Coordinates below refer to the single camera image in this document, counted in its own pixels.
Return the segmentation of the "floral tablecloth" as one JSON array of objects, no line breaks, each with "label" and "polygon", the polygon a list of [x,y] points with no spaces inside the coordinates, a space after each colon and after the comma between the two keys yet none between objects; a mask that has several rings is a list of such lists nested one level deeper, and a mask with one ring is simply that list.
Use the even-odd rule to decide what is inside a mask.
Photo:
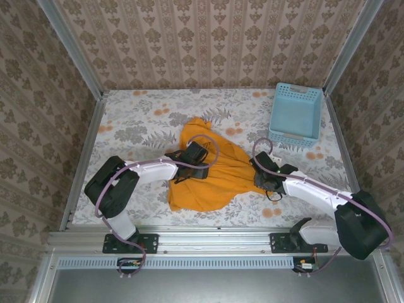
[{"label": "floral tablecloth", "polygon": [[[267,137],[275,92],[272,89],[116,90],[109,93],[85,180],[114,155],[143,161],[178,149],[183,126],[194,117],[211,122],[212,130],[245,152],[270,151],[313,179],[352,192],[325,103],[321,136],[310,148],[260,143]],[[136,188],[127,211],[136,225],[194,227],[289,227],[304,217],[324,218],[309,203],[286,196],[270,201],[265,195],[237,195],[220,210],[172,211],[169,185],[153,182]]]}]

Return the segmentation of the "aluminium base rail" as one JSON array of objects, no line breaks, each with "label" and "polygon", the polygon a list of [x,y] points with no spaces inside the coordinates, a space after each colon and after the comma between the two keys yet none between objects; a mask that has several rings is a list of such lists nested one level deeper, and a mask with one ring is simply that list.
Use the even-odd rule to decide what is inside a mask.
[{"label": "aluminium base rail", "polygon": [[[143,234],[158,234],[159,256],[269,256],[270,234],[288,232],[276,227],[158,227],[140,226]],[[66,256],[99,256],[103,225],[70,225],[50,233],[46,252]]]}]

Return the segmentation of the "light blue plastic basket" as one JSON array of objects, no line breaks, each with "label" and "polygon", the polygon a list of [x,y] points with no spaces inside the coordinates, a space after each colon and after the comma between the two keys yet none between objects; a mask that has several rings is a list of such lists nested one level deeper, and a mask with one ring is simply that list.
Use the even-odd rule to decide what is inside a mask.
[{"label": "light blue plastic basket", "polygon": [[310,148],[318,142],[323,91],[318,88],[278,83],[271,110],[272,141]]}]

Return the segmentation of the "aluminium frame post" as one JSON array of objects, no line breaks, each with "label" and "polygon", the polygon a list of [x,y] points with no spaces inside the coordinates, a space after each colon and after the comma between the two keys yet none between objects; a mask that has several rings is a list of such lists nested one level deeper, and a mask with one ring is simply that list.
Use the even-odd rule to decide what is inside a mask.
[{"label": "aluminium frame post", "polygon": [[64,45],[95,100],[97,102],[102,100],[104,89],[95,76],[95,73],[92,71],[88,60],[85,58],[79,43],[76,41],[76,38],[74,38],[73,32],[62,16],[55,0],[37,0],[37,2],[56,31],[59,40]]},{"label": "aluminium frame post", "polygon": [[330,95],[342,77],[355,51],[358,49],[364,35],[373,19],[383,5],[384,0],[366,0],[358,15],[336,61],[323,85],[325,95]]}]

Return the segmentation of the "grey metal sheet panel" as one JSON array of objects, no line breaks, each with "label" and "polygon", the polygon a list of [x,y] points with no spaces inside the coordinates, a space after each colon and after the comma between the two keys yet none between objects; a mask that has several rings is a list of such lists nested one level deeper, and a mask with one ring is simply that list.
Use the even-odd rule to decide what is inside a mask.
[{"label": "grey metal sheet panel", "polygon": [[289,270],[61,270],[49,303],[387,303],[371,268]]}]

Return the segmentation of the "orange t-shirt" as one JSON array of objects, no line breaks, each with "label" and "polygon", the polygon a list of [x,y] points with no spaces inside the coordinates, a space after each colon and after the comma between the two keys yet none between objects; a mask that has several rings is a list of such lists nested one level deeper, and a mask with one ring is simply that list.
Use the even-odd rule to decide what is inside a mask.
[{"label": "orange t-shirt", "polygon": [[200,117],[192,118],[181,131],[180,148],[184,149],[193,136],[201,134],[209,136],[219,149],[216,151],[215,145],[207,138],[196,138],[196,142],[208,150],[205,162],[212,163],[216,155],[219,155],[218,160],[208,169],[206,179],[190,178],[178,184],[170,181],[168,203],[172,211],[215,211],[227,206],[238,194],[250,191],[266,194],[265,190],[254,185],[255,170],[247,153],[235,143],[214,133],[211,122],[205,122]]}]

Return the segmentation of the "aluminium table side rail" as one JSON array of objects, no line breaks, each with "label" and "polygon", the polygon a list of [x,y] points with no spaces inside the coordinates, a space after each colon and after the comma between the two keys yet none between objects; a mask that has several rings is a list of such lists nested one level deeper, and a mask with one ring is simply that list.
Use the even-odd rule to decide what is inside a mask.
[{"label": "aluminium table side rail", "polygon": [[354,167],[352,165],[352,161],[351,161],[351,158],[350,158],[350,155],[348,152],[348,148],[346,146],[346,143],[345,143],[345,140],[343,137],[343,133],[342,133],[340,124],[338,122],[338,118],[337,118],[334,106],[331,101],[331,97],[328,94],[326,94],[324,96],[324,101],[325,101],[325,104],[327,106],[327,109],[328,109],[328,112],[330,115],[331,123],[333,125],[333,129],[334,129],[335,136],[336,136],[336,141],[338,143],[338,147],[340,149],[345,171],[347,173],[348,183],[350,185],[352,192],[357,193],[357,192],[359,192],[361,187],[360,187],[357,177],[355,175]]},{"label": "aluminium table side rail", "polygon": [[109,97],[109,91],[106,91],[102,94],[101,99],[98,100],[95,104],[88,132],[83,144],[80,161],[78,162],[78,167],[74,175],[74,180],[68,196],[64,214],[62,216],[61,224],[59,227],[60,232],[64,232],[68,228],[69,218],[74,213],[76,205],[78,203],[82,191],[82,186],[85,180],[88,163],[91,158],[93,146],[98,133],[98,128],[100,126],[102,116],[104,114],[105,104],[107,102],[108,97]]}]

